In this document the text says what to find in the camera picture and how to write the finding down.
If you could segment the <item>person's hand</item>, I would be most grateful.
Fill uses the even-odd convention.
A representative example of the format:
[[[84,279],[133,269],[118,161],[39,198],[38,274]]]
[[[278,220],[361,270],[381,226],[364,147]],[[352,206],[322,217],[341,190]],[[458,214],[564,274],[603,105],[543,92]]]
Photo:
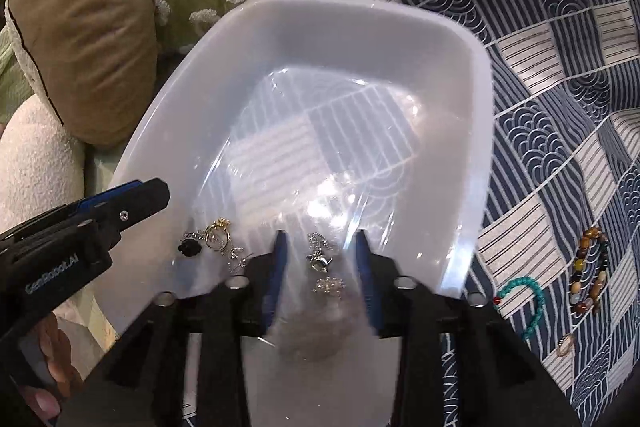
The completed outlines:
[[[21,340],[20,347],[27,348],[27,361],[35,366],[39,378],[36,387],[20,387],[21,397],[40,421],[49,425],[82,385],[72,363],[70,338],[58,327],[55,314],[49,313]]]

